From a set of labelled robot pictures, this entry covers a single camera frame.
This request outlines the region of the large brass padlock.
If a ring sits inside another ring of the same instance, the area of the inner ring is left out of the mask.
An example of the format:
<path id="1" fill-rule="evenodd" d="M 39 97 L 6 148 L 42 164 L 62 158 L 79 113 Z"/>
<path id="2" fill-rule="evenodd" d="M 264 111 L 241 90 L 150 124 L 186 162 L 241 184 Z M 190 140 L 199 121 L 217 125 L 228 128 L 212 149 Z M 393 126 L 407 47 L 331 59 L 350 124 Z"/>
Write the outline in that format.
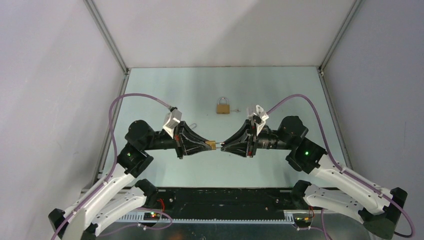
<path id="1" fill-rule="evenodd" d="M 216 113 L 219 115 L 230 114 L 230 104 L 226 97 L 221 97 L 217 100 Z"/>

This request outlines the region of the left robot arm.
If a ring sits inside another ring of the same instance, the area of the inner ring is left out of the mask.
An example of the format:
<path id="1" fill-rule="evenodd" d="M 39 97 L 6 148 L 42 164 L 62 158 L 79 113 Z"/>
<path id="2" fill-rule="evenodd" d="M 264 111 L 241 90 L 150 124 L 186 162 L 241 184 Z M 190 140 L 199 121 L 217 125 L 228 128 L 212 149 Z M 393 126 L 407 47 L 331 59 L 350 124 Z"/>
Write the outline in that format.
<path id="1" fill-rule="evenodd" d="M 158 202 L 158 189 L 147 179 L 138 177 L 153 161 L 148 150 L 174 149 L 179 159 L 216 149 L 216 143 L 195 133 L 185 121 L 172 121 L 155 131 L 144 120 L 130 124 L 127 143 L 114 163 L 95 185 L 65 210 L 55 208 L 49 215 L 54 230 L 52 239 L 63 240 L 77 225 L 76 240 L 95 240 L 103 231 L 128 212 Z"/>

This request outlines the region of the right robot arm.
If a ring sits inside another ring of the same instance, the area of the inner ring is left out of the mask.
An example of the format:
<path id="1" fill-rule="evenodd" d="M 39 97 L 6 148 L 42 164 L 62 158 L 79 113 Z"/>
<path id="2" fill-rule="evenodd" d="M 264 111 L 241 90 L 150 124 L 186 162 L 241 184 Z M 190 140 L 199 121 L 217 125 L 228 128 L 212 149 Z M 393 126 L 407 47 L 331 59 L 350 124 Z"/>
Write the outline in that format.
<path id="1" fill-rule="evenodd" d="M 298 116 L 285 117 L 276 130 L 257 124 L 257 120 L 247 119 L 222 143 L 221 150 L 241 157 L 253 157 L 258 149 L 287 150 L 285 159 L 294 170 L 335 186 L 335 190 L 326 190 L 299 180 L 290 193 L 295 208 L 327 209 L 358 221 L 381 239 L 393 238 L 408 195 L 406 191 L 382 187 L 332 161 L 326 149 L 306 137 L 308 129 Z"/>

